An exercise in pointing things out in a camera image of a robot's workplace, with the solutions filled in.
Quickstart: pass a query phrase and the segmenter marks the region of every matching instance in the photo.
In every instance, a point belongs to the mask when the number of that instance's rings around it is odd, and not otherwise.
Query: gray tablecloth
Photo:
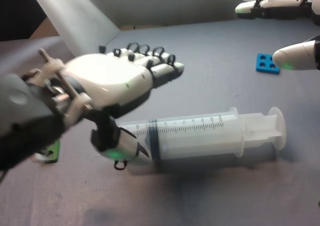
[[[239,159],[225,155],[171,161],[161,170],[130,165],[116,171],[91,146],[94,124],[84,121],[63,136],[58,163],[26,161],[9,172],[0,187],[0,225],[318,226],[320,72],[273,75],[255,66],[258,53],[272,54],[319,33],[308,19],[121,32],[109,52],[129,42],[163,46],[185,64],[185,72],[119,122],[225,112],[232,106],[240,114],[267,114],[277,106],[287,123],[285,148],[276,152],[265,144]],[[0,49],[7,45],[0,43]],[[42,59],[30,50],[35,45],[65,61],[72,57],[58,37],[9,44],[10,50],[0,52],[0,72],[39,67]],[[20,54],[12,55],[17,47]]]

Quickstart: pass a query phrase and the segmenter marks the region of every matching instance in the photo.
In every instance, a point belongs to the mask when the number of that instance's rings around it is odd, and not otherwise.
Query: syringe barrel
[[[278,108],[274,115],[261,113],[238,115],[235,107],[228,112],[151,119],[121,125],[150,149],[152,159],[169,160],[198,156],[235,154],[242,156],[244,148],[275,142],[282,137],[277,131]],[[286,129],[283,116],[280,124]]]

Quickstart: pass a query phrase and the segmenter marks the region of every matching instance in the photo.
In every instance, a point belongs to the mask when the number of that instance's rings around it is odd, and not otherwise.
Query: green block
[[[60,140],[57,140],[55,143],[51,144],[47,148],[48,160],[45,162],[45,164],[53,164],[58,162],[59,151],[60,151]]]

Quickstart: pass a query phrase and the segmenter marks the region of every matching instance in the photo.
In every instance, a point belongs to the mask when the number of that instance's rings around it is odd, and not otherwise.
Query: robotic hand
[[[272,60],[287,70],[320,70],[320,35],[277,50]]]
[[[49,146],[82,119],[95,122],[91,142],[118,162],[149,157],[115,118],[134,110],[152,89],[178,78],[184,65],[163,47],[130,43],[127,48],[79,56],[67,64],[42,50],[47,63],[22,78],[0,75],[0,171],[7,172]]]
[[[296,19],[311,17],[320,25],[320,0],[244,0],[235,12],[243,19]]]

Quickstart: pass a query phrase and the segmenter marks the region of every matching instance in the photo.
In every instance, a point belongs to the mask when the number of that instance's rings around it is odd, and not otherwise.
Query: blue plastic brick
[[[272,54],[258,53],[256,56],[256,66],[255,70],[258,72],[276,74],[280,73],[280,68],[278,68],[272,61]]]

